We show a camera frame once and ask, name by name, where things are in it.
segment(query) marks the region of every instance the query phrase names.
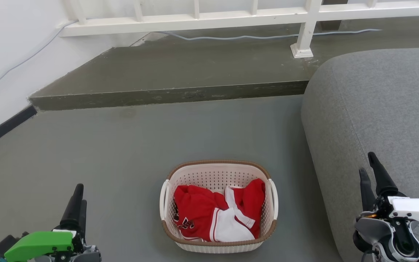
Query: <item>black baseboard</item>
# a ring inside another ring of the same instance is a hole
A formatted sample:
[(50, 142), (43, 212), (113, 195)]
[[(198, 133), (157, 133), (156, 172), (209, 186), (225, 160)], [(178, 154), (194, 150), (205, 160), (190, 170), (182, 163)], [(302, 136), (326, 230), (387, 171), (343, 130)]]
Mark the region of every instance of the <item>black baseboard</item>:
[(8, 121), (0, 124), (0, 138), (34, 115), (36, 115), (36, 109), (33, 106), (29, 106)]

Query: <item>concrete step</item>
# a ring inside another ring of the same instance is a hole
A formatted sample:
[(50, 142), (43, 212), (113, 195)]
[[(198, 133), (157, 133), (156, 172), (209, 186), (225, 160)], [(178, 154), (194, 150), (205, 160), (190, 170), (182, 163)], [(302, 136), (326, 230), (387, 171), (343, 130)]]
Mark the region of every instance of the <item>concrete step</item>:
[[(185, 37), (273, 36), (298, 33), (299, 24), (175, 32)], [(29, 99), (41, 111), (194, 102), (302, 94), (325, 61), (383, 48), (419, 47), (419, 17), (347, 20), (340, 31), (314, 36), (313, 58), (294, 59), (296, 37), (276, 40), (192, 40), (166, 36), (138, 47), (113, 48)]]

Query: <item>gray concrete floor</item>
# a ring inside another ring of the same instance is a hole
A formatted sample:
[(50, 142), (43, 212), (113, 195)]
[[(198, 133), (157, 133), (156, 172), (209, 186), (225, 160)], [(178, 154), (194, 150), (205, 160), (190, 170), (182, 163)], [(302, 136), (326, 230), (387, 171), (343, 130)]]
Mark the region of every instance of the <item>gray concrete floor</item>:
[[(55, 227), (85, 184), (87, 241), (103, 261), (341, 261), (300, 121), (301, 96), (40, 113), (0, 139), (0, 240)], [(181, 250), (160, 224), (168, 173), (198, 159), (264, 166), (278, 188), (273, 236), (242, 254)]]

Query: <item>white wire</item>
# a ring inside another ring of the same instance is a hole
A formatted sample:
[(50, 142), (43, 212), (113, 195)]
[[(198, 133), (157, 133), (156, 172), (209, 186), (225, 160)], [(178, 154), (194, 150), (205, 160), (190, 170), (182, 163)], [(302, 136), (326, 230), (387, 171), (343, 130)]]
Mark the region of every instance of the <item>white wire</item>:
[[(41, 48), (37, 49), (35, 52), (33, 52), (28, 58), (25, 58), (23, 61), (21, 61), (20, 63), (17, 63), (16, 65), (10, 67), (9, 70), (6, 70), (5, 73), (0, 75), (0, 80), (5, 77), (5, 75), (7, 75), (7, 73), (9, 73), (10, 71), (12, 71), (13, 69), (17, 68), (18, 66), (22, 65), (23, 63), (27, 62), (28, 60), (30, 60), (30, 58), (34, 57), (35, 55), (37, 55), (38, 53), (40, 53), (40, 51), (42, 51), (43, 49), (45, 49), (46, 46), (48, 46), (58, 35), (61, 31), (63, 31), (63, 29), (68, 26), (68, 25), (72, 25), (73, 23), (75, 23), (77, 21), (70, 21), (67, 22), (63, 25), (61, 25), (60, 29), (55, 31), (54, 35), (50, 38), (50, 40), (48, 40), (47, 43), (45, 43)], [(360, 30), (360, 31), (337, 31), (337, 32), (326, 32), (326, 33), (314, 33), (313, 35), (334, 35), (337, 33), (362, 33), (362, 32), (368, 32), (368, 31), (381, 31), (379, 29), (365, 29), (365, 30)], [(294, 34), (294, 35), (277, 35), (277, 36), (265, 36), (265, 37), (261, 37), (261, 36), (251, 36), (251, 35), (242, 35), (242, 36), (237, 36), (237, 37), (210, 37), (210, 36), (200, 36), (200, 37), (193, 37), (193, 38), (187, 38), (187, 37), (183, 37), (181, 35), (176, 35), (175, 33), (172, 32), (168, 32), (168, 31), (161, 31), (158, 33), (164, 33), (166, 35), (172, 35), (178, 38), (181, 38), (183, 40), (199, 40), (199, 39), (212, 39), (212, 40), (236, 40), (236, 39), (242, 39), (242, 38), (253, 38), (253, 39), (276, 39), (276, 38), (287, 38), (287, 37), (293, 37), (293, 36), (298, 36), (298, 34)]]
[[(380, 29), (364, 29), (360, 31), (336, 31), (336, 32), (325, 32), (325, 33), (314, 33), (313, 35), (334, 35), (337, 33), (362, 33), (362, 32), (369, 32), (369, 31), (381, 31)], [(173, 32), (169, 31), (161, 31), (158, 33), (164, 33), (166, 35), (172, 35), (175, 37), (178, 37), (183, 40), (200, 40), (200, 39), (212, 39), (212, 40), (236, 40), (236, 39), (242, 39), (242, 38), (252, 38), (252, 39), (276, 39), (276, 38), (287, 38), (287, 37), (293, 37), (298, 36), (298, 34), (294, 35), (277, 35), (277, 36), (251, 36), (251, 35), (242, 35), (237, 37), (211, 37), (211, 36), (200, 36), (200, 37), (193, 37), (193, 38), (187, 38), (181, 35), (176, 35)]]
[(7, 73), (9, 73), (10, 71), (12, 71), (13, 69), (17, 68), (18, 66), (22, 65), (23, 63), (27, 62), (28, 60), (30, 60), (30, 58), (34, 57), (35, 55), (37, 55), (38, 53), (40, 53), (40, 51), (42, 51), (43, 49), (45, 49), (46, 46), (48, 46), (58, 35), (61, 31), (63, 31), (63, 29), (68, 26), (68, 25), (72, 25), (73, 23), (75, 23), (77, 21), (70, 21), (67, 22), (63, 25), (61, 25), (60, 29), (56, 30), (53, 32), (53, 36), (48, 40), (47, 43), (45, 43), (41, 48), (37, 49), (35, 52), (33, 52), (30, 56), (28, 56), (28, 58), (25, 58), (22, 62), (19, 62), (17, 64), (15, 64), (14, 66), (12, 66), (9, 70), (6, 70), (5, 73), (0, 75), (0, 80), (5, 77), (5, 75), (7, 75)]

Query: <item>laundry basket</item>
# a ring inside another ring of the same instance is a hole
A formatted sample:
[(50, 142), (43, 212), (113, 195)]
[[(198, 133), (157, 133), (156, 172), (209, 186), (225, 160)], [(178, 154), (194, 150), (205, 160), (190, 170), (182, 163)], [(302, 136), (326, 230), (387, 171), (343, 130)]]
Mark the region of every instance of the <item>laundry basket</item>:
[[(176, 207), (173, 196), (177, 186), (192, 184), (213, 192), (223, 192), (226, 186), (245, 187), (257, 178), (263, 180), (266, 185), (261, 233), (257, 239), (238, 242), (195, 242), (183, 239), (173, 221)], [(184, 250), (215, 254), (246, 252), (261, 246), (274, 232), (278, 218), (278, 193), (268, 172), (255, 163), (230, 160), (189, 162), (174, 169), (164, 181), (159, 199), (159, 211), (164, 231)]]

